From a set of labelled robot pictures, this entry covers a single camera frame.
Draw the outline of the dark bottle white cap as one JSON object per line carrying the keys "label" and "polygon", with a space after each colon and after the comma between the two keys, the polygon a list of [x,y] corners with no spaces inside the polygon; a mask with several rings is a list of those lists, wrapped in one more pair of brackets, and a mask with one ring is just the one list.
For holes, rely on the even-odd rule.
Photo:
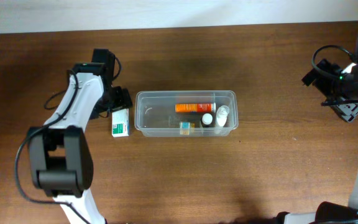
{"label": "dark bottle white cap", "polygon": [[201,128],[210,128],[212,126],[213,116],[210,113],[205,113],[200,119]]}

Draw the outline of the orange effervescent tablet tube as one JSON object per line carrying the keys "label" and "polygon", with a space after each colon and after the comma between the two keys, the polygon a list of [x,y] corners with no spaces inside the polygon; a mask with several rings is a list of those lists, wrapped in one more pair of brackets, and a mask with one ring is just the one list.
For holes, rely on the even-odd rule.
{"label": "orange effervescent tablet tube", "polygon": [[215,103],[183,103],[175,105],[176,113],[215,113]]}

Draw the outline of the white spray bottle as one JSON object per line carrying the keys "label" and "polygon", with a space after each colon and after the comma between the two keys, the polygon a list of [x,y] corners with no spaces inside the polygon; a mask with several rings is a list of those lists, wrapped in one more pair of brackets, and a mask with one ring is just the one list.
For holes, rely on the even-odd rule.
{"label": "white spray bottle", "polygon": [[216,110],[213,128],[214,136],[227,136],[229,134],[229,131],[225,127],[229,112],[230,109],[226,105],[222,105]]}

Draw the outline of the white green medicine box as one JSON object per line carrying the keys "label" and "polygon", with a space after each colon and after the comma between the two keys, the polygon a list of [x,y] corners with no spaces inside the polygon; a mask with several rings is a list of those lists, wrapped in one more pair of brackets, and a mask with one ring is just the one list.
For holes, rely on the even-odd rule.
{"label": "white green medicine box", "polygon": [[112,136],[114,138],[129,136],[129,109],[112,113]]}

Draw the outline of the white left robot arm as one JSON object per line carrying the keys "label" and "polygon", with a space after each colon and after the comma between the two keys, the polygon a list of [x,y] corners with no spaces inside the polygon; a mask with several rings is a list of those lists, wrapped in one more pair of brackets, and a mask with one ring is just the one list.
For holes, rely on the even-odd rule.
{"label": "white left robot arm", "polygon": [[88,121],[109,118],[129,109],[132,100],[125,88],[113,86],[122,65],[108,49],[94,49],[89,63],[67,70],[67,89],[52,107],[53,115],[40,127],[31,127],[16,158],[28,149],[32,183],[48,200],[30,198],[14,178],[20,194],[29,202],[59,205],[70,223],[106,223],[91,193],[94,165],[85,137]]}

